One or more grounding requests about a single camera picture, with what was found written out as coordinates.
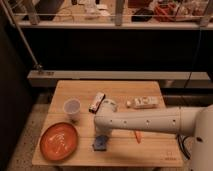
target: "food item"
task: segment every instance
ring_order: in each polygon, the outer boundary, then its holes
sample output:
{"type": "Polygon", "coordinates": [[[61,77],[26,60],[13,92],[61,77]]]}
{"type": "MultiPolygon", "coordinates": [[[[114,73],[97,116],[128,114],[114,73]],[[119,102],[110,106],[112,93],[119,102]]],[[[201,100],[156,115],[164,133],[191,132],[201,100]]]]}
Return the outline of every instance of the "food item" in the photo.
{"type": "Polygon", "coordinates": [[[158,98],[154,96],[145,96],[134,98],[132,101],[127,101],[126,106],[134,109],[149,109],[156,108],[158,105],[158,98]]]}
{"type": "Polygon", "coordinates": [[[95,114],[98,111],[98,108],[99,108],[101,102],[104,100],[104,98],[105,98],[105,94],[101,93],[101,92],[98,92],[96,94],[92,104],[89,107],[89,112],[95,114]]]}
{"type": "Polygon", "coordinates": [[[135,134],[135,138],[136,138],[138,144],[140,144],[141,139],[142,139],[141,132],[140,131],[134,131],[134,134],[135,134]]]}

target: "orange bowl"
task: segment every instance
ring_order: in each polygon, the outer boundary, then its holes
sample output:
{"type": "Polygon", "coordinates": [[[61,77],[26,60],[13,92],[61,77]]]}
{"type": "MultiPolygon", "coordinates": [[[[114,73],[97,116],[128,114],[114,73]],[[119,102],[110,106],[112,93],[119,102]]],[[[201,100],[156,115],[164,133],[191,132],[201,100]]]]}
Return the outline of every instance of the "orange bowl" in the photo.
{"type": "Polygon", "coordinates": [[[69,123],[50,126],[42,135],[40,150],[45,159],[60,161],[71,155],[78,144],[78,134],[69,123]]]}

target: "paper cup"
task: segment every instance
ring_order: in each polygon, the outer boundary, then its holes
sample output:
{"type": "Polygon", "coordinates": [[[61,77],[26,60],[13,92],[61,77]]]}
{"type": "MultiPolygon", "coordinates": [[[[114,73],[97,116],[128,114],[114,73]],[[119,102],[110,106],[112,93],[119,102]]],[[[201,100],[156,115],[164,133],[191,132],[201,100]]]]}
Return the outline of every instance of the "paper cup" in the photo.
{"type": "Polygon", "coordinates": [[[80,115],[80,102],[77,99],[69,99],[64,103],[63,110],[70,120],[76,122],[80,115]]]}

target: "carrot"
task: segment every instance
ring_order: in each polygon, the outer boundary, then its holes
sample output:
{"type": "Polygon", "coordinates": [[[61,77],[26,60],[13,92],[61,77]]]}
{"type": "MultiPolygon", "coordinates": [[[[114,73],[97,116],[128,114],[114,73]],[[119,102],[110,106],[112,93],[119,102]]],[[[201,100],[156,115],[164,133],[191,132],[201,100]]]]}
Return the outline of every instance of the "carrot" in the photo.
{"type": "Polygon", "coordinates": [[[140,131],[134,131],[134,134],[135,134],[135,138],[136,138],[138,144],[140,144],[141,139],[142,139],[141,132],[140,131]]]}

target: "table leg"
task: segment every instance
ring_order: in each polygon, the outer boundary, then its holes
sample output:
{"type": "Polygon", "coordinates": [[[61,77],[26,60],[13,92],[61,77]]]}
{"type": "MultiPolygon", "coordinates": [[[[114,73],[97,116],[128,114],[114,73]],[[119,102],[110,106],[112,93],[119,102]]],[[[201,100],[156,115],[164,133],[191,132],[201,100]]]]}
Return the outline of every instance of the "table leg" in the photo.
{"type": "Polygon", "coordinates": [[[53,166],[56,171],[63,171],[63,168],[60,166],[53,166]]]}
{"type": "Polygon", "coordinates": [[[156,168],[153,169],[153,171],[160,171],[160,170],[161,170],[160,167],[156,167],[156,168]]]}

